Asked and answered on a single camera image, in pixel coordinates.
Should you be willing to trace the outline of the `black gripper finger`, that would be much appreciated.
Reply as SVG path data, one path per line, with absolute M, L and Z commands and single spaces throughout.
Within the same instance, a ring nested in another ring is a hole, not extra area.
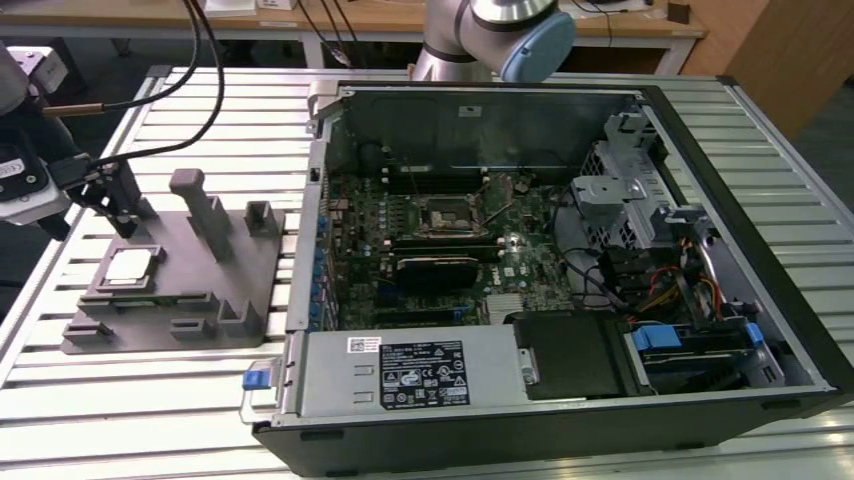
M 87 167 L 83 203 L 108 220 L 116 234 L 129 239 L 138 229 L 142 200 L 131 166 L 125 161 L 103 165 L 91 161 Z
M 70 199 L 66 196 L 58 196 L 38 208 L 36 224 L 56 241 L 64 241 L 70 235 L 71 226 L 66 221 L 70 206 Z

